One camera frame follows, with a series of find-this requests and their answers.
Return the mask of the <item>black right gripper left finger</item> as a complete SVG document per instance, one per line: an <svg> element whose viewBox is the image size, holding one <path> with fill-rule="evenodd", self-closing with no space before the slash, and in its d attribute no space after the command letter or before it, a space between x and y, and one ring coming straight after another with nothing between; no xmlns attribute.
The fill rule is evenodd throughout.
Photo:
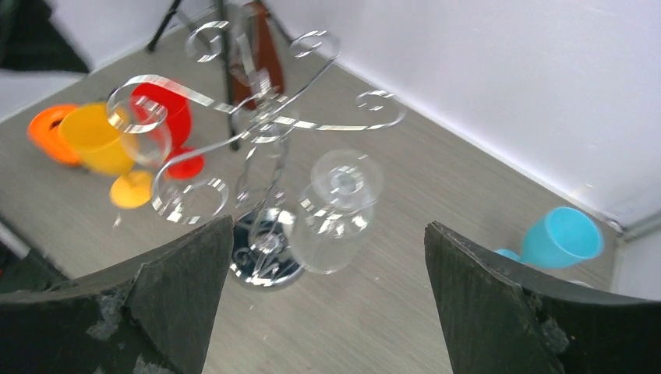
<svg viewBox="0 0 661 374"><path fill-rule="evenodd" d="M218 217L84 277L2 293L2 372L202 372L232 246Z"/></svg>

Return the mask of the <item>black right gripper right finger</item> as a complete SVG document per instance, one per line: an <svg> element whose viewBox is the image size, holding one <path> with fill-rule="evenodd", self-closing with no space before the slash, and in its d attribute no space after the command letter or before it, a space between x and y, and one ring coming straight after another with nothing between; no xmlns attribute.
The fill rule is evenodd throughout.
<svg viewBox="0 0 661 374"><path fill-rule="evenodd" d="M437 221L424 246L453 372L659 372L658 301L552 277Z"/></svg>

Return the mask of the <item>blue wine glass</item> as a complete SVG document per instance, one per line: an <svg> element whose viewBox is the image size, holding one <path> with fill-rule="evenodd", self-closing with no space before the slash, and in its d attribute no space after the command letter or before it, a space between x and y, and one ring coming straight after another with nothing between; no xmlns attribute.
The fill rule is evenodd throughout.
<svg viewBox="0 0 661 374"><path fill-rule="evenodd" d="M531 226L519 253L510 249L498 249L496 253L519 263L564 269L595 259L603 247L603 234L588 215L559 206Z"/></svg>

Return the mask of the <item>chrome wine glass rack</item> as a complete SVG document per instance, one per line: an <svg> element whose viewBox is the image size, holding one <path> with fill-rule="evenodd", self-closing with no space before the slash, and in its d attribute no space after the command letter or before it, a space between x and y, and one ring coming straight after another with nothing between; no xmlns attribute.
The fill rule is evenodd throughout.
<svg viewBox="0 0 661 374"><path fill-rule="evenodd" d="M290 134L295 129L304 129L317 132L367 132L387 129L402 122L406 114L406 107L399 102L392 93L382 90L366 91L355 99L356 106L370 111L383 110L380 101L392 103L397 108L394 119L385 123L372 125L324 125L315 122L306 122L299 117L280 115L288 109L309 87L314 84L334 63L341 49L340 40L326 30L312 30L303 34L290 43L290 52L296 59L305 58L315 50L328 44L332 55L322 69L296 94L291 97L276 93L271 86L270 78L264 72L257 72L253 58L248 57L249 47L246 36L239 37L241 59L248 75L252 95L240 104L223 104L210 97L202 95L186 86L175 83L158 75L135 76L123 86L117 88L108 98L106 112L109 123L120 132L120 123L115 113L115 107L120 101L133 96L132 93L120 98L118 95L130 86L141 83L152 83L156 86L170 90L206 108L225 112L230 115L233 125L237 117L246 117L249 126L229 139L213 143L173 157L158 168L157 174L151 181L152 197L150 201L154 210L167 221L179 224L197 224L203 215L194 213L190 209L189 196L196 196L197 189L210 186L219 195L219 205L210 214L215 216L222 211L229 199L228 187L221 178L203 179L202 182L193 182L188 185L171 182L161 182L166 171L174 164L186 161L192 157L203 156L231 143L243 139L254 144L243 161L243 170L235 186L235 203L237 209L254 203L250 211L241 216L233 226L234 245L230 270L244 283L260 288L280 287L296 280L305 270L293 258L290 251L289 239L292 234L295 220L295 211L287 210L281 206L284 201L284 190L280 188L280 180L285 173L285 165L290 150ZM256 151L262 150L263 157L274 160L274 171L268 187L259 190L263 194L261 201L253 202L252 196L258 190L249 187L249 173L253 165Z"/></svg>

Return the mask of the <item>yellow wine glass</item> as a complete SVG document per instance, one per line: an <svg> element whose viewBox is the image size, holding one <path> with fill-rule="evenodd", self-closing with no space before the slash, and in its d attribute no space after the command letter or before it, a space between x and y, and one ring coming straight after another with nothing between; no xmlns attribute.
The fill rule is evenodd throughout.
<svg viewBox="0 0 661 374"><path fill-rule="evenodd" d="M105 102L77 107L62 119L58 132L78 154L83 166L115 178L109 190L114 206L131 210L150 200L153 175L134 169L136 162L126 153L121 133L108 121Z"/></svg>

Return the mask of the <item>clear ribbed wine glass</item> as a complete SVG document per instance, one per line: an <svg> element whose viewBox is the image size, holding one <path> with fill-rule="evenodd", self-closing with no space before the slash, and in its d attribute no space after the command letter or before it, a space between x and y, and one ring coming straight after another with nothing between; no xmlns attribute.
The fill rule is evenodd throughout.
<svg viewBox="0 0 661 374"><path fill-rule="evenodd" d="M346 267L375 220L384 173L367 153L337 149L312 167L300 192L289 239L294 260L312 273Z"/></svg>

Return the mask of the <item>red wine glass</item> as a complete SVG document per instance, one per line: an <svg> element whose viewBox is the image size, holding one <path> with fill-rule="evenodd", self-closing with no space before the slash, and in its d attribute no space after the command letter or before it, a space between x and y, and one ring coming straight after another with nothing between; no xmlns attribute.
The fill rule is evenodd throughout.
<svg viewBox="0 0 661 374"><path fill-rule="evenodd" d="M172 151L168 155L167 161L195 150L195 148L185 145L193 130L192 113L185 97L152 83L141 83L133 90L132 95L148 97L166 108L166 124L172 137ZM203 167L203 156L196 156L174 164L166 171L166 175L179 180L191 179L196 177Z"/></svg>

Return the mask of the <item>orange curved toy tube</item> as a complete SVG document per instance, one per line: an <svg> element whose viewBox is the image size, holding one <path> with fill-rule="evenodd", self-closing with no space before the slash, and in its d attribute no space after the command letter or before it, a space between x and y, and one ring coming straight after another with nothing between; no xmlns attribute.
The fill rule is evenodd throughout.
<svg viewBox="0 0 661 374"><path fill-rule="evenodd" d="M64 140L59 125L78 108L75 104L59 104L38 113L27 127L29 140L51 160L68 167L82 165L78 153Z"/></svg>

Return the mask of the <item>brown wooden metronome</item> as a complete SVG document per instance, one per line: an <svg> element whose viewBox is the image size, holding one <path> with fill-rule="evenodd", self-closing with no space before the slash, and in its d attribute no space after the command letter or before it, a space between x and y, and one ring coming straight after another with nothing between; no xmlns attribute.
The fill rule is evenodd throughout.
<svg viewBox="0 0 661 374"><path fill-rule="evenodd" d="M230 71L233 103L240 104L252 95L239 49L239 37L243 34L249 43L256 71L267 71L275 92L284 93L285 77L270 31L270 11L260 1L251 1L245 5L231 5L227 7L227 10L231 33Z"/></svg>

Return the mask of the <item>black music stand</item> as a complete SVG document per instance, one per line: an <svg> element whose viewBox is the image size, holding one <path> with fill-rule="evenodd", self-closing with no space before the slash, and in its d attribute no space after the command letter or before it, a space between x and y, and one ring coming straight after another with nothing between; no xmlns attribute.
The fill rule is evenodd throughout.
<svg viewBox="0 0 661 374"><path fill-rule="evenodd" d="M267 23L270 28L276 30L280 37L287 41L289 44L293 42L292 35L282 26L280 20L272 13L270 6L265 1L256 1L256 3L266 9L267 12ZM182 0L174 0L166 13L164 14L163 20L161 21L156 32L152 36L151 40L147 43L145 51L149 54L154 53L157 43L163 37L165 29L170 24L171 20L176 17L182 25L185 26L191 33L195 31L196 27L193 25L194 22L182 11L180 6ZM205 37L203 34L194 37L193 45L196 46L196 43L201 44L204 47L204 51L208 52L219 52L221 54L221 62L226 62L228 60L228 53L224 51L224 45L222 44L223 37L220 37L219 41L212 41L211 39ZM230 104L233 99L234 91L233 86L229 83L230 69L224 69L224 77L226 79L225 91L227 103Z"/></svg>

